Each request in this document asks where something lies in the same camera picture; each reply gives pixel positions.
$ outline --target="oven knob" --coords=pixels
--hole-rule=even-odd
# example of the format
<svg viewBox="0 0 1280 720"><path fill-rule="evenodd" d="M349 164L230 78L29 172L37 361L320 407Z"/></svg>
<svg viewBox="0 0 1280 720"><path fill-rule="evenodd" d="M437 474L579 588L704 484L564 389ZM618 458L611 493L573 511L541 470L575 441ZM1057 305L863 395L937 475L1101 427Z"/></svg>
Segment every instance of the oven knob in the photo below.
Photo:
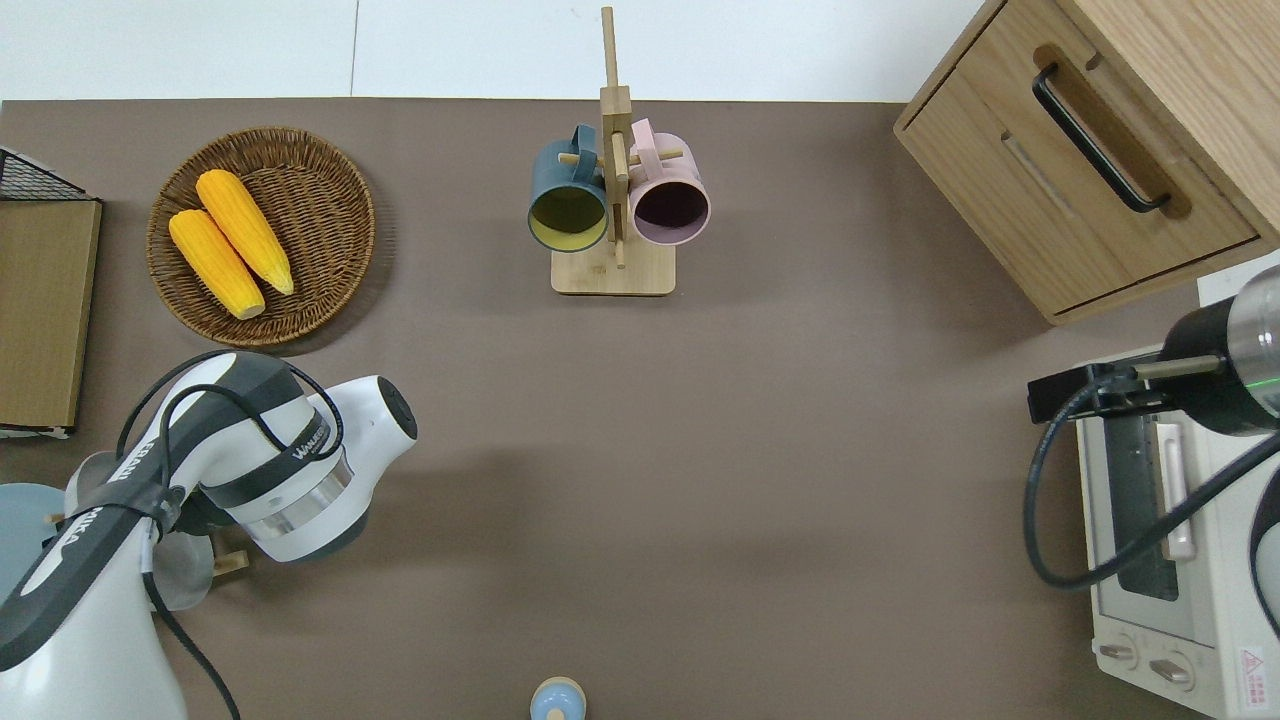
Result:
<svg viewBox="0 0 1280 720"><path fill-rule="evenodd" d="M1093 653L1098 657L1110 657L1121 665L1134 669L1138 666L1138 651L1134 650L1133 639L1129 635L1120 635L1114 642L1093 639Z"/></svg>
<svg viewBox="0 0 1280 720"><path fill-rule="evenodd" d="M1152 673L1160 675L1170 684L1178 685L1184 692L1196 687L1196 675L1192 673L1192 664L1180 652L1175 652L1172 659L1152 660L1147 665Z"/></svg>

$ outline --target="pink mug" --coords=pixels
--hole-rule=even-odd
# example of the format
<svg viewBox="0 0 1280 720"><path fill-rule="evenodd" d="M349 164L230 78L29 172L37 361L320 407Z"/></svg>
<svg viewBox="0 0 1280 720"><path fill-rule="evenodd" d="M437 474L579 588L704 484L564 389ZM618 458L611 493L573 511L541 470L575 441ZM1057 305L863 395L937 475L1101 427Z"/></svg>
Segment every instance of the pink mug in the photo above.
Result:
<svg viewBox="0 0 1280 720"><path fill-rule="evenodd" d="M640 164L631 168L627 199L631 227L657 245L681 245L707 227L710 204L689 145L668 132L653 132L648 119L631 124L636 143L631 154ZM663 160L663 151L678 150L678 158Z"/></svg>

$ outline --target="warning label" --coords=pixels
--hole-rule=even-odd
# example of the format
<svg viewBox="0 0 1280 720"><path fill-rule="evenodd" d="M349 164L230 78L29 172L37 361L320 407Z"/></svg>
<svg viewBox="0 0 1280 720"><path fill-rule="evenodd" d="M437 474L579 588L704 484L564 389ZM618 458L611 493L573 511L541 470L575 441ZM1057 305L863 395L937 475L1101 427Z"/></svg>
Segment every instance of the warning label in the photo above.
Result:
<svg viewBox="0 0 1280 720"><path fill-rule="evenodd" d="M1240 648L1240 680L1244 707L1266 710L1270 703L1267 702L1267 669L1262 662L1262 648Z"/></svg>

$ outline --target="black metal handle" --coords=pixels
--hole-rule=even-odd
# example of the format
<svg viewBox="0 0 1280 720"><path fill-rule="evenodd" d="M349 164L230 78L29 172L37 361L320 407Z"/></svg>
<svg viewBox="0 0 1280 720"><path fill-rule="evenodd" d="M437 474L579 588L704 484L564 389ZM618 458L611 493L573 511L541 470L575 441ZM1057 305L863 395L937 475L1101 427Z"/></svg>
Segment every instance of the black metal handle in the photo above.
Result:
<svg viewBox="0 0 1280 720"><path fill-rule="evenodd" d="M1120 201L1134 213L1151 213L1169 202L1167 192L1155 200L1147 200L1120 174L1120 170L1111 163L1111 159L1102 152L1098 143L1089 137L1089 133L1080 127L1080 123L1071 117L1071 113L1066 110L1062 101L1048 87L1048 78L1055 72L1057 72L1057 63L1050 63L1047 68L1041 70L1041 74L1036 76L1036 82L1032 85L1032 94L1036 95L1036 100L1039 101L1041 108L1044 108L1048 117L1053 118L1057 127L1062 128L1071 145L1075 145L1075 149L1093 165L1093 169L1102 176L1102 179L1106 181Z"/></svg>

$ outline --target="round woven basket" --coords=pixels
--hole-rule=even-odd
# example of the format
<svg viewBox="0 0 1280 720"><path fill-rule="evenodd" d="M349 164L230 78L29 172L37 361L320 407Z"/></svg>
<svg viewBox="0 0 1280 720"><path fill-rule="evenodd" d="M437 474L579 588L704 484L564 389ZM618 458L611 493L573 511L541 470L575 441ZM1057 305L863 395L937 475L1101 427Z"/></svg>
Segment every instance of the round woven basket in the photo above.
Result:
<svg viewBox="0 0 1280 720"><path fill-rule="evenodd" d="M214 297L169 237L169 218L200 208L196 179L220 168L239 176L289 259L293 295L257 277L266 310L237 320ZM264 347L319 328L355 295L374 251L374 202L356 165L303 129L250 128L187 159L160 188L147 224L147 268L169 310L209 340Z"/></svg>

